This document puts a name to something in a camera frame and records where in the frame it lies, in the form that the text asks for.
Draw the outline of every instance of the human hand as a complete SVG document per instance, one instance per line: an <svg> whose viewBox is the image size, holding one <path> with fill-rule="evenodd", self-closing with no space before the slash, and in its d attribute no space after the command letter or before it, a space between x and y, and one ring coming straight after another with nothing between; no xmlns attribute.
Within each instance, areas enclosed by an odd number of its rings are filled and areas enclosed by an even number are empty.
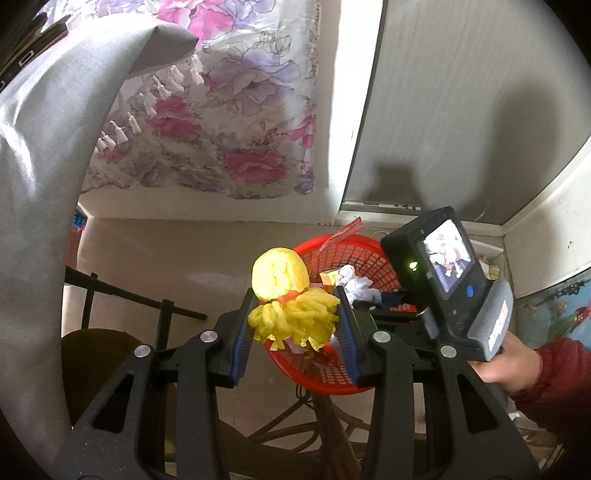
<svg viewBox="0 0 591 480"><path fill-rule="evenodd" d="M486 383L500 383L509 396L535 385L542 368L542 357L507 332L501 351L490 362L469 362Z"/></svg>

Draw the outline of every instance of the yellow sponge ball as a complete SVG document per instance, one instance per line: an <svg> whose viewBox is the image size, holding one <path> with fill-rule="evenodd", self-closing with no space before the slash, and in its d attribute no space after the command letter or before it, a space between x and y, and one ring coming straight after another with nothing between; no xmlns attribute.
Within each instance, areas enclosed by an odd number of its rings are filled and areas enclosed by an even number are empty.
<svg viewBox="0 0 591 480"><path fill-rule="evenodd" d="M304 261L288 248L271 248L252 266L252 289L261 301L275 300L290 290L302 292L309 287Z"/></svg>

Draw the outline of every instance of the tiled floor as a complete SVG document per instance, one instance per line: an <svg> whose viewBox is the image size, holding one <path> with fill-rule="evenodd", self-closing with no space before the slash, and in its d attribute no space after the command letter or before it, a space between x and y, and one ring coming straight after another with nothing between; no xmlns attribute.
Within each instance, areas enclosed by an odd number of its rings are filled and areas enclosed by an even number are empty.
<svg viewBox="0 0 591 480"><path fill-rule="evenodd" d="M218 316L237 309L250 284L256 258L272 247L294 247L335 227L276 223L216 223L162 220L94 219L84 234L78 269L96 272L101 280L154 299L207 313L206 322L174 316L169 346L182 345ZM64 289L63 333L78 329L85 291ZM91 327L124 330L143 342L155 339L158 312L126 300L96 294ZM424 431L422 393L417 388L417 431ZM220 418L243 434L251 434L296 401L295 384L272 362L264 347L255 343L246 375L234 390L218 391ZM373 392L334 398L351 415L371 421ZM301 408L281 426L314 420ZM271 443L292 448L307 434ZM355 441L366 441L357 431Z"/></svg>

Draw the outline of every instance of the camera display image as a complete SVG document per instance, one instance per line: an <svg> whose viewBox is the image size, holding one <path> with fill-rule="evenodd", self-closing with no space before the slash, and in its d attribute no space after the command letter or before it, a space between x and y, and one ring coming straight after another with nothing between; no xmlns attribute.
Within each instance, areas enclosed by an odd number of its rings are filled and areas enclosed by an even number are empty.
<svg viewBox="0 0 591 480"><path fill-rule="evenodd" d="M423 244L443 290L449 292L472 261L460 232L446 220L427 235Z"/></svg>

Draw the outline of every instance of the handheld camera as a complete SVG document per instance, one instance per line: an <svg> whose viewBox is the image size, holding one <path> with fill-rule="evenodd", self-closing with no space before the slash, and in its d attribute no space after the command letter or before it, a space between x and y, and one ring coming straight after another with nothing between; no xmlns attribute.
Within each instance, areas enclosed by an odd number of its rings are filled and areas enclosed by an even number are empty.
<svg viewBox="0 0 591 480"><path fill-rule="evenodd" d="M456 212L426 212L381 241L382 249L419 310L430 309L432 340L465 357L490 361L507 332L513 309L506 280L487 280Z"/></svg>

